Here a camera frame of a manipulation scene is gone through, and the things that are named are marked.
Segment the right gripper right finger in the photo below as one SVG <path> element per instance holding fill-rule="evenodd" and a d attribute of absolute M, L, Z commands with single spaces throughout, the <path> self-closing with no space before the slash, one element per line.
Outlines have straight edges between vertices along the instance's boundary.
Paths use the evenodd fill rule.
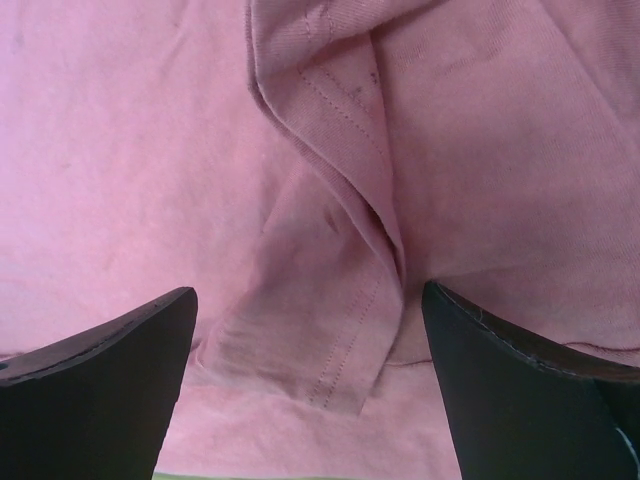
<path fill-rule="evenodd" d="M 636 479 L 639 370 L 562 346 L 437 283 L 422 312 L 465 479 Z"/>

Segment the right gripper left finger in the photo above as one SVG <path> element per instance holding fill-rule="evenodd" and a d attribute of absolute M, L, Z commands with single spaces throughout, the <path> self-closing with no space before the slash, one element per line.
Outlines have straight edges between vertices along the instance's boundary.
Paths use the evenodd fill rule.
<path fill-rule="evenodd" d="M 1 363 L 4 479 L 150 479 L 189 356 L 198 299 L 181 287 Z"/>

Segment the red t-shirt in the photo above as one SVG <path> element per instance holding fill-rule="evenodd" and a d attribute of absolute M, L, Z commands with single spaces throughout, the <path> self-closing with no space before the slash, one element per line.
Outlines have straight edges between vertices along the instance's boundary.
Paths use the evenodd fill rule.
<path fill-rule="evenodd" d="M 456 479 L 421 293 L 639 362 L 635 1 L 5 1 L 1 355 L 176 287 L 161 471 Z"/>

